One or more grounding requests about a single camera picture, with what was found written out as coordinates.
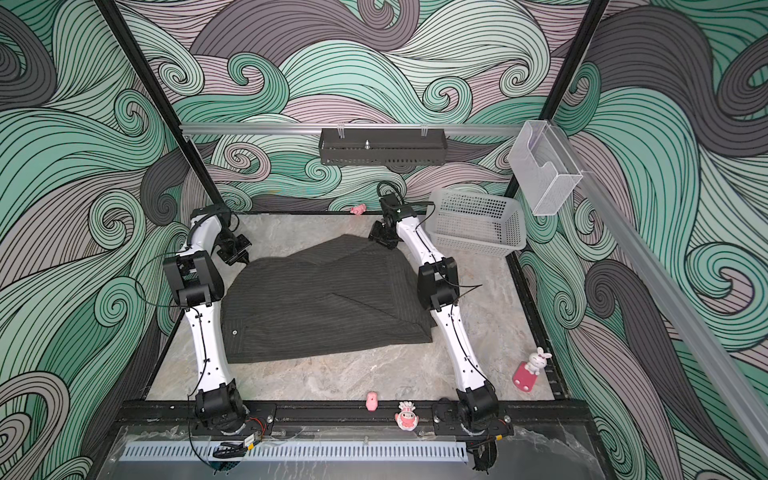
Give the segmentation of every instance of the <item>garment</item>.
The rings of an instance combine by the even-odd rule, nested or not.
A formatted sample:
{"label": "garment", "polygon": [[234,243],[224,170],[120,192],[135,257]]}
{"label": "garment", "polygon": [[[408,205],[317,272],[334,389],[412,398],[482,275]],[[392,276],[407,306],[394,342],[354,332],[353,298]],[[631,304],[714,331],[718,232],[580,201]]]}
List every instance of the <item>garment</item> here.
{"label": "garment", "polygon": [[434,324],[402,252],[353,235],[249,263],[221,323],[231,363],[430,343]]}

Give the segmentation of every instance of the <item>pink toy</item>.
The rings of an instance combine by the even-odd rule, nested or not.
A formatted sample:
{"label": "pink toy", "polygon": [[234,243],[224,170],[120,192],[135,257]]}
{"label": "pink toy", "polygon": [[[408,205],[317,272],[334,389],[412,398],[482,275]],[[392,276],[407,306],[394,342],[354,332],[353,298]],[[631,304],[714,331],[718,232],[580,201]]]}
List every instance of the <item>pink toy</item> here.
{"label": "pink toy", "polygon": [[400,413],[395,414],[397,426],[411,432],[419,424],[419,417],[413,412],[413,402],[400,402]]}
{"label": "pink toy", "polygon": [[360,204],[357,207],[352,207],[349,209],[350,212],[352,212],[355,215],[362,215],[368,210],[368,207],[365,204]]}
{"label": "pink toy", "polygon": [[376,392],[368,392],[366,397],[366,408],[369,412],[373,412],[379,406],[379,394]]}
{"label": "pink toy", "polygon": [[520,362],[512,380],[516,387],[523,392],[530,392],[541,370],[547,366],[547,359],[552,358],[551,353],[544,353],[541,347],[536,348],[536,353],[528,357],[527,362]]}

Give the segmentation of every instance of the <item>rabbit figurine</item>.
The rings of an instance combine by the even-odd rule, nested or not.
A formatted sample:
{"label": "rabbit figurine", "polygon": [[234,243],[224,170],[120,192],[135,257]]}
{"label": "rabbit figurine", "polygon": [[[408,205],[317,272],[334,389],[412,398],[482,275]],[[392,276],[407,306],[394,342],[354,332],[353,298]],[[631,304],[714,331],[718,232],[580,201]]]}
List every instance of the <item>rabbit figurine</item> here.
{"label": "rabbit figurine", "polygon": [[528,357],[528,363],[525,364],[525,369],[534,375],[538,375],[541,370],[547,366],[547,359],[552,358],[551,353],[544,353],[544,349],[541,347],[536,348],[536,353],[532,353]]}

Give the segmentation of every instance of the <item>swirl wallpaper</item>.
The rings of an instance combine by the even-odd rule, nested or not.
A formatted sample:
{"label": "swirl wallpaper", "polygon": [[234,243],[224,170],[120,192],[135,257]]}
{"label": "swirl wallpaper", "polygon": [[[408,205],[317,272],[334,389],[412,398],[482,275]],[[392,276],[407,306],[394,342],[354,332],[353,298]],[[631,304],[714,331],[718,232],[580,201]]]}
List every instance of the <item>swirl wallpaper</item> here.
{"label": "swirl wallpaper", "polygon": [[178,312],[141,297],[205,201],[155,190],[175,148],[92,0],[0,0],[1,477],[85,477],[142,397]]}
{"label": "swirl wallpaper", "polygon": [[[118,0],[182,122],[332,124],[537,118],[588,3]],[[230,205],[248,211],[378,210],[381,180],[408,200],[442,187],[503,194],[513,140],[455,137],[448,165],[388,170],[321,165],[318,137],[195,139]],[[157,191],[178,185],[187,166],[174,165]]]}
{"label": "swirl wallpaper", "polygon": [[[555,120],[768,400],[768,2],[648,3],[603,19]],[[526,224],[518,258],[619,478],[768,478],[589,199]]]}

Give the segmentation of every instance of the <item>gray floor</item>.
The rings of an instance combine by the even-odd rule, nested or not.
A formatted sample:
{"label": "gray floor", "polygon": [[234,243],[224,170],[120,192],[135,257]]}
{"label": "gray floor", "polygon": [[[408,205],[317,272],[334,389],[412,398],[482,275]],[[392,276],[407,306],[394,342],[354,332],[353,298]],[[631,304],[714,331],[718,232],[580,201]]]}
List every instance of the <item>gray floor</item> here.
{"label": "gray floor", "polygon": [[[363,215],[240,215],[238,233],[253,245],[250,259],[284,257],[351,233],[367,237],[376,217]],[[400,249],[413,262],[404,243]],[[551,400],[545,374],[530,393],[512,384],[518,364],[535,351],[531,330],[504,259],[441,248],[458,263],[463,285],[483,286],[459,302],[462,321],[485,374],[504,400]],[[227,287],[243,264],[228,266],[214,257]],[[440,331],[432,343],[392,345],[361,352],[336,353],[277,362],[232,364],[244,399],[353,400],[377,391],[382,400],[456,398],[451,360]],[[197,382],[190,327],[179,325],[147,400],[186,399]]]}

